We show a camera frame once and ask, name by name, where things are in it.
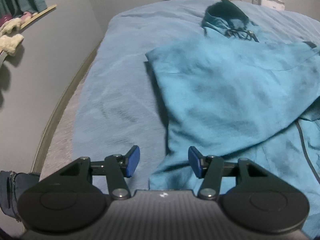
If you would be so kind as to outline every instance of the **blue hoodie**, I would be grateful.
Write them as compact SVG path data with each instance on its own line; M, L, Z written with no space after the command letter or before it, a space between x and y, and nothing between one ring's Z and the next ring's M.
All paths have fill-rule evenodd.
M320 235L320 47L273 41L228 0L208 7L202 26L204 35L146 54L169 117L169 152L150 189L198 192L190 146L231 162L246 157L307 196L303 231L313 239ZM221 193L234 186L223 180Z

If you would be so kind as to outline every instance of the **stuffed animal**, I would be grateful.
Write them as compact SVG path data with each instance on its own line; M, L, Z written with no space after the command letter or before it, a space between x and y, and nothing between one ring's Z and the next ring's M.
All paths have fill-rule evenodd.
M12 37L3 35L0 37L0 48L10 56L14 56L16 52L16 48L22 41L23 41L23 36L19 33L17 33Z
M5 51L11 56L15 54L16 48L23 41L23 36L18 33L10 36L5 34L11 34L12 31L18 32L21 28L21 24L21 19L15 18L5 22L0 27L0 50Z
M0 27L0 37L6 33L11 33L12 31L19 31L21 28L22 21L20 18L14 18L10 21L5 22Z

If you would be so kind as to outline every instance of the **ribbed surface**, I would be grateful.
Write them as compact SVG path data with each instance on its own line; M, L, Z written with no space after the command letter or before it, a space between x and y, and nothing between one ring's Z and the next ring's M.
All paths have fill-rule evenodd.
M125 201L114 201L104 217L91 227L68 236L28 232L25 240L307 240L301 232L264 236L228 220L213 201L191 191L138 191Z

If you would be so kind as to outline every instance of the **black circular base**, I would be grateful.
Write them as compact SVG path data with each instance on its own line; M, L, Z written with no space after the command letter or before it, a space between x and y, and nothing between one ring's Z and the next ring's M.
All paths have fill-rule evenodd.
M296 192L229 192L221 204L236 223L268 234L299 229L309 213L307 198Z
M100 192L70 191L24 193L18 210L28 229L46 233L66 233L84 228L105 211L106 199Z

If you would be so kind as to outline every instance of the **logo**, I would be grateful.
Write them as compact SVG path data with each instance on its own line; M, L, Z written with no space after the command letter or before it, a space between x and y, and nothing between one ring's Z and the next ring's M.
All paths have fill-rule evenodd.
M169 194L166 193L166 192L164 192L164 193L161 193L159 196L160 196L160 197L167 197L167 196L169 196Z

